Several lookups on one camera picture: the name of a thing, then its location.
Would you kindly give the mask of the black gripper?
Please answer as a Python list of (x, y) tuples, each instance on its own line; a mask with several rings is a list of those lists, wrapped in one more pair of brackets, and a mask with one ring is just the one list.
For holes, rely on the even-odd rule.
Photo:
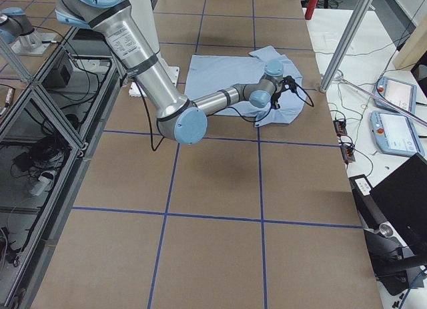
[(280, 90), (280, 91), (275, 92), (271, 96), (271, 98), (270, 98), (271, 108), (280, 108), (279, 100), (280, 100), (282, 93), (283, 93), (283, 91)]

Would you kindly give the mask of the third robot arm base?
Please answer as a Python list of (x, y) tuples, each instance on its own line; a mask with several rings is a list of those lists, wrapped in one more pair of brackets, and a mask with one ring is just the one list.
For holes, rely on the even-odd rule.
[(38, 31), (19, 7), (1, 10), (1, 38), (17, 55), (42, 56), (56, 37)]

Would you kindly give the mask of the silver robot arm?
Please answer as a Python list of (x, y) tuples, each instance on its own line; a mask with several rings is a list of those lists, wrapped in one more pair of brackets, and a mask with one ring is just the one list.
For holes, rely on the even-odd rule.
[(271, 60), (257, 83), (235, 84), (191, 101), (176, 89), (137, 27), (129, 0), (56, 0), (55, 12), (64, 24), (102, 34), (128, 76), (134, 78), (156, 108), (160, 134), (178, 143), (199, 142), (211, 114), (241, 101), (263, 108), (282, 93), (283, 65)]

